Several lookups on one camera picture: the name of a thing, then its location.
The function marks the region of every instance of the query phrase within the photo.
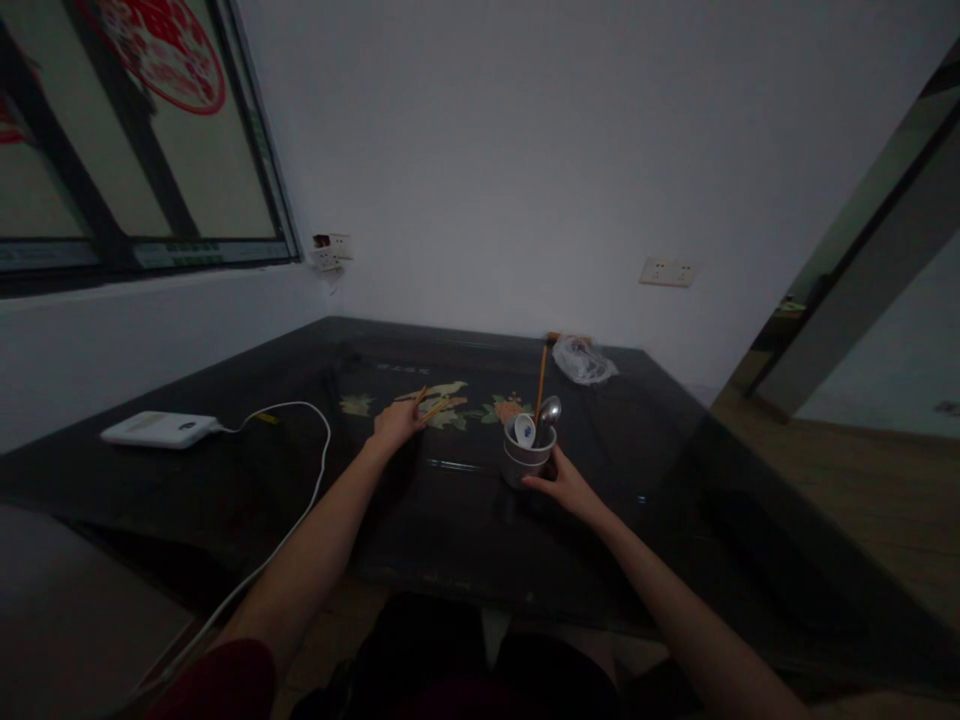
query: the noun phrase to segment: red clothing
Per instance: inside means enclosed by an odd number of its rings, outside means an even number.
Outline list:
[[[261,642],[221,645],[177,679],[147,720],[267,720],[276,693],[275,675],[273,658]],[[529,720],[541,715],[538,705],[502,682],[455,677],[401,702],[389,717]]]

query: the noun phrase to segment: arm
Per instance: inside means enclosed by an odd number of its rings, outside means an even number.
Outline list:
[[[286,675],[300,638],[347,566],[383,469],[422,429],[416,412],[408,401],[377,416],[360,454],[267,566],[212,648],[242,638],[259,640],[270,649],[278,676]]]
[[[810,712],[739,635],[618,518],[554,446],[556,481],[524,478],[589,525],[617,559],[711,715],[810,718]]]

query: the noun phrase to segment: white cable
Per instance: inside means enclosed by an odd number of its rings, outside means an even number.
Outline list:
[[[327,428],[327,441],[323,444],[323,455],[320,456],[320,474],[317,476],[317,484],[313,488],[313,495],[310,497],[310,502],[307,503],[307,509],[303,511],[303,515],[301,515],[300,519],[293,524],[293,527],[290,528],[290,531],[286,535],[284,535],[283,540],[280,541],[280,544],[277,545],[277,547],[274,549],[272,553],[270,553],[270,557],[264,560],[263,564],[260,565],[260,567],[258,567],[252,573],[250,573],[243,582],[241,582],[239,585],[237,585],[236,588],[234,588],[233,592],[227,595],[227,598],[222,603],[220,603],[220,606],[216,610],[213,611],[213,614],[210,616],[210,619],[207,620],[207,622],[204,624],[202,628],[200,628],[200,631],[194,636],[193,640],[187,643],[187,646],[183,648],[183,650],[181,650],[180,653],[167,665],[164,671],[160,673],[159,677],[157,677],[155,680],[151,680],[146,685],[142,685],[141,687],[137,688],[129,695],[129,697],[127,697],[127,700],[126,700],[127,704],[129,704],[130,702],[133,702],[134,700],[137,700],[138,698],[143,697],[148,692],[159,687],[160,685],[167,682],[168,680],[170,680],[170,678],[173,677],[174,673],[176,672],[177,666],[179,666],[180,663],[183,662],[183,659],[193,651],[193,649],[197,646],[197,643],[200,642],[200,638],[202,638],[207,633],[207,631],[210,629],[213,623],[216,622],[217,618],[220,617],[220,613],[223,612],[224,608],[226,608],[233,601],[233,599],[240,593],[240,591],[243,590],[247,585],[249,585],[250,582],[255,577],[257,577],[257,575],[263,572],[263,569],[270,564],[270,561],[273,560],[273,558],[276,556],[278,552],[280,552],[280,548],[283,547],[284,543],[287,542],[290,536],[293,535],[294,531],[300,526],[300,523],[303,522],[303,519],[308,514],[310,514],[310,510],[313,508],[313,504],[317,501],[317,494],[320,492],[320,482],[323,480],[323,471],[327,467],[327,448],[330,447],[330,435],[331,435],[330,423],[327,422],[327,418],[324,417],[323,413],[320,412],[316,408],[316,406],[311,405],[308,402],[304,402],[303,400],[292,400],[290,402],[277,403],[276,405],[270,405],[269,407],[261,408],[256,412],[250,413],[247,416],[246,420],[244,420],[240,424],[240,427],[238,427],[236,430],[231,430],[229,428],[223,427],[222,425],[217,425],[214,428],[214,431],[231,433],[231,434],[238,433],[241,430],[243,430],[243,428],[246,427],[247,423],[250,422],[250,420],[255,418],[260,413],[266,412],[267,410],[273,410],[274,408],[278,408],[278,407],[287,407],[289,405],[306,405],[308,408],[310,408],[317,415],[320,416],[320,419],[323,420],[323,424]]]

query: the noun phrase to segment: sleeve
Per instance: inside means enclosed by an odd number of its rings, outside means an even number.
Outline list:
[[[276,692],[267,646],[234,640],[202,656],[147,713],[147,720],[266,720]]]

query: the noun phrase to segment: dark pants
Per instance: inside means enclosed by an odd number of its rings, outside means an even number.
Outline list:
[[[380,613],[349,674],[304,698],[291,718],[384,717],[404,699],[457,676],[502,682],[541,706],[547,717],[622,716],[610,678],[580,651],[545,635],[510,634],[490,671],[478,608],[402,593]]]

